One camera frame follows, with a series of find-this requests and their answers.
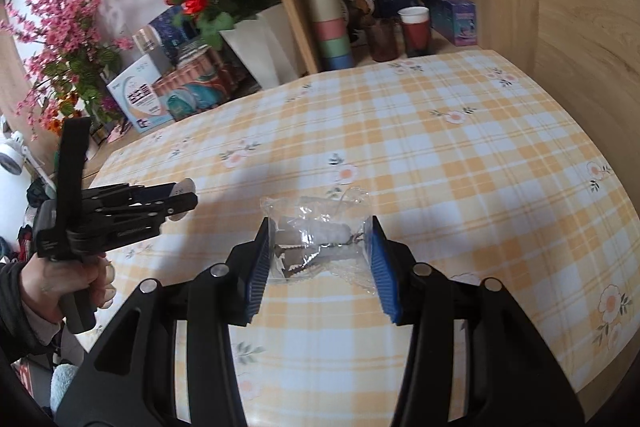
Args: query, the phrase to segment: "white lamp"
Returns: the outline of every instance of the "white lamp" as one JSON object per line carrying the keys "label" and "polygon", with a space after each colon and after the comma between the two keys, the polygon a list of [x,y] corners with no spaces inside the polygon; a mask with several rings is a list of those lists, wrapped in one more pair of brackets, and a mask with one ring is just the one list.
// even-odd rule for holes
{"label": "white lamp", "polygon": [[47,176],[42,166],[36,162],[31,151],[24,144],[24,136],[21,132],[15,131],[11,134],[11,137],[6,138],[4,142],[0,143],[0,165],[11,174],[20,175],[22,167],[24,165],[24,159],[27,158],[31,165],[36,169],[38,174],[46,182],[49,187],[55,192],[56,186]]}

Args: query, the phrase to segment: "glass cup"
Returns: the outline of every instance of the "glass cup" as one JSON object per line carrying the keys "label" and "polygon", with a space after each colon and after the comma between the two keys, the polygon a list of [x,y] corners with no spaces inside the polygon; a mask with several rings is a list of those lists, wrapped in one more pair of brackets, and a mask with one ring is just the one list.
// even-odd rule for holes
{"label": "glass cup", "polygon": [[398,58],[396,25],[392,19],[369,19],[363,23],[367,46],[371,58],[376,62],[387,62]]}
{"label": "glass cup", "polygon": [[407,57],[422,57],[429,54],[431,25],[429,9],[424,6],[410,6],[398,11],[404,37]]}

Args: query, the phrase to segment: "hand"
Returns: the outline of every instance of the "hand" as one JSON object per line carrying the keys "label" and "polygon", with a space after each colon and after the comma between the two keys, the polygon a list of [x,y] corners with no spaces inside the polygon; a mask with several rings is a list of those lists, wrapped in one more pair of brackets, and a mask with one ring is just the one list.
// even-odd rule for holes
{"label": "hand", "polygon": [[20,272],[20,296],[31,310],[50,323],[58,323],[64,315],[60,297],[89,288],[92,303],[103,307],[116,293],[111,285],[113,266],[105,254],[79,261],[50,261],[33,255]]}

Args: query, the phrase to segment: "light blue fluffy fabric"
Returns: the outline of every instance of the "light blue fluffy fabric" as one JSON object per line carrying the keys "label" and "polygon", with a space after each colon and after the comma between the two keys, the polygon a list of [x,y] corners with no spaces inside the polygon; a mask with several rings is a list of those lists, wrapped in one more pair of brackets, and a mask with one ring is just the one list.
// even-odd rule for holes
{"label": "light blue fluffy fabric", "polygon": [[49,406],[53,411],[54,417],[56,411],[62,402],[63,396],[65,396],[66,390],[71,385],[71,381],[78,372],[78,366],[70,363],[61,363],[53,371],[53,377],[51,378],[51,398]]}

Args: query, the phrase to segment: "potted plant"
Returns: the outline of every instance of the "potted plant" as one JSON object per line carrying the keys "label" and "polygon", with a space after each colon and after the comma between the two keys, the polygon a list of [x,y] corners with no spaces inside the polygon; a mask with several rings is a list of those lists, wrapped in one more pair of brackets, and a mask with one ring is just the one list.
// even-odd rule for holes
{"label": "potted plant", "polygon": [[[130,49],[129,39],[104,44],[96,27],[101,0],[26,0],[32,18],[9,1],[10,22],[3,29],[18,42],[36,42],[39,53],[24,61],[26,79],[33,84],[16,113],[26,110],[32,128],[39,124],[58,135],[65,118],[82,116],[85,110],[94,127],[124,118],[106,90],[103,78],[120,71],[118,49]],[[36,119],[34,110],[42,106]]]}
{"label": "potted plant", "polygon": [[274,87],[299,77],[292,65],[297,62],[297,49],[280,0],[166,2],[170,6],[182,5],[176,25],[187,18],[215,50],[222,49],[225,39],[262,87]]}

